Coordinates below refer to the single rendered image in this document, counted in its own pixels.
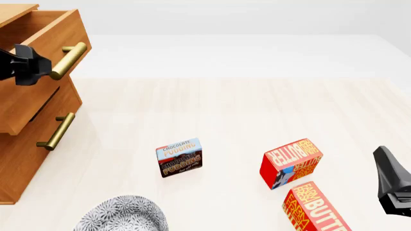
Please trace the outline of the chocolate pudding box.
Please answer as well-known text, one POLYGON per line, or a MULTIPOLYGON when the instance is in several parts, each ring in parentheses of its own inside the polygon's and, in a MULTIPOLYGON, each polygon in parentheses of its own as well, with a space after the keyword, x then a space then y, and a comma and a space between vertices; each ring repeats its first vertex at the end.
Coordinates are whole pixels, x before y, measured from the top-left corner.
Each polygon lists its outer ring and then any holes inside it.
POLYGON ((163 178, 202 167, 202 146, 198 138, 157 148, 156 155, 163 178))

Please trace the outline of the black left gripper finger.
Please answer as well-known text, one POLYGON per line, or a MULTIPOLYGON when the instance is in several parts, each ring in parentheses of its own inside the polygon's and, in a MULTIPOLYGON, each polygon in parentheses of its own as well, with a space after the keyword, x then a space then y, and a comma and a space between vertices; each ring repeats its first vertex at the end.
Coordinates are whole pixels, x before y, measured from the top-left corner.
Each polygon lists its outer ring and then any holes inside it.
POLYGON ((18 67, 15 69, 15 84, 17 86, 32 86, 42 76, 47 76, 52 70, 50 65, 34 65, 33 67, 18 67))
POLYGON ((32 47, 15 44, 15 54, 28 60, 31 69, 52 69, 51 61, 40 56, 32 47))

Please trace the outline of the wooden drawer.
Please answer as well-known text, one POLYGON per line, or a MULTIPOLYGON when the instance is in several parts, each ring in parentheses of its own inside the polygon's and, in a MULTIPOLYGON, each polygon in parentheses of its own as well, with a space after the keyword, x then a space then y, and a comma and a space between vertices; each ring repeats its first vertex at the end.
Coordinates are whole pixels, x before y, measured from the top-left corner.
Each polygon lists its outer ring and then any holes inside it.
MULTIPOLYGON (((65 46, 90 44, 78 10, 31 11, 0 28, 0 48, 11 53, 14 45, 32 47, 56 65, 65 46)), ((32 86, 17 86, 14 78, 0 81, 0 133, 17 135, 62 84, 43 76, 32 86)))
POLYGON ((47 142, 68 113, 76 113, 82 102, 67 76, 57 93, 20 134, 0 135, 0 205, 13 205, 27 188, 49 151, 36 146, 47 142))

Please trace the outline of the patterned grey bowl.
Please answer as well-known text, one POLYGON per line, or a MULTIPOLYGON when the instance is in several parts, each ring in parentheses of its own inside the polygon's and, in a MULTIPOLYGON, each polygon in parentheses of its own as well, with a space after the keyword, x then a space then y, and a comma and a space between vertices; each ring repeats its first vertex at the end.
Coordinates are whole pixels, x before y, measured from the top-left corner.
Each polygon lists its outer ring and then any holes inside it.
POLYGON ((117 196, 91 209, 73 231, 169 231, 166 216, 142 196, 117 196))

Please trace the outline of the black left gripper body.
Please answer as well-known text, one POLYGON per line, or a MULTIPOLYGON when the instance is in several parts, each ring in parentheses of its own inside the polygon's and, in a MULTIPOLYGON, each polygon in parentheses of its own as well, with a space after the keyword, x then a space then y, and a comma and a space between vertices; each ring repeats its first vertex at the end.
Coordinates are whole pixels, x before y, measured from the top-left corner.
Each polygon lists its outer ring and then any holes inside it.
POLYGON ((16 55, 0 49, 0 80, 6 80, 15 76, 14 61, 18 60, 16 55))

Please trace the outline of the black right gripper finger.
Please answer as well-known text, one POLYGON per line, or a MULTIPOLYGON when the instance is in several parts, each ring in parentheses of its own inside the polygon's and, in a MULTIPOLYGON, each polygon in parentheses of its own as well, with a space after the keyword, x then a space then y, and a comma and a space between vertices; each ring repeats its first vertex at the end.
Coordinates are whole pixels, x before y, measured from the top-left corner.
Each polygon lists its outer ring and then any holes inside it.
POLYGON ((407 193, 411 196, 411 173, 409 173, 385 146, 373 152, 378 172, 378 197, 386 194, 407 193))

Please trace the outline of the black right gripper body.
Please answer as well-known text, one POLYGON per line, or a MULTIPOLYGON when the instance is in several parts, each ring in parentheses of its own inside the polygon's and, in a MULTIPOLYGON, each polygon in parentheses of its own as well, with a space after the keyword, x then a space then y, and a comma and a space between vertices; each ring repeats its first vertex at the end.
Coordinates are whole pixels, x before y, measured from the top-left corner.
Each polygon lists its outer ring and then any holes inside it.
POLYGON ((397 191, 379 192, 378 199, 386 214, 411 217, 411 186, 397 191))

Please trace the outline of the wooden cabinet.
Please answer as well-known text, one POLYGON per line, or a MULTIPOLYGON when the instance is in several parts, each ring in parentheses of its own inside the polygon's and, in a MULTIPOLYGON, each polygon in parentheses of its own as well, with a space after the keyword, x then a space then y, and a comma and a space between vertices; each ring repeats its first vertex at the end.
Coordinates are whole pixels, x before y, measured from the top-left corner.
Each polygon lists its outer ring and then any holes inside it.
MULTIPOLYGON (((51 11, 51 10, 40 10, 39 6, 37 4, 0 4, 0 28, 15 21, 16 19, 19 19, 20 17, 27 15, 31 11, 51 11)), ((86 54, 89 52, 91 49, 91 44, 86 44, 87 45, 87 50, 86 52, 80 57, 80 59, 68 70, 68 72, 61 78, 60 80, 63 80, 66 76, 70 78, 70 73, 75 69, 75 67, 82 61, 82 59, 86 56, 86 54)), ((32 122, 37 115, 40 113, 40 111, 46 106, 48 101, 57 93, 57 90, 50 96, 49 99, 42 105, 42 107, 39 109, 39 111, 32 117, 32 119, 29 121, 32 122)))

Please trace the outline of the red butter box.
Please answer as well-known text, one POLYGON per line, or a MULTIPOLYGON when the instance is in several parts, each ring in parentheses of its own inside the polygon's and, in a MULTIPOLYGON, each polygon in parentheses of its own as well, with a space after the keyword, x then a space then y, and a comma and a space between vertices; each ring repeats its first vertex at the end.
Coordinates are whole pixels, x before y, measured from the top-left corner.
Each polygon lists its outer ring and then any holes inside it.
POLYGON ((312 174, 323 153, 309 139, 301 139, 264 153, 259 173, 273 190, 312 174))
POLYGON ((352 231, 314 182, 291 188, 282 209, 296 231, 352 231))

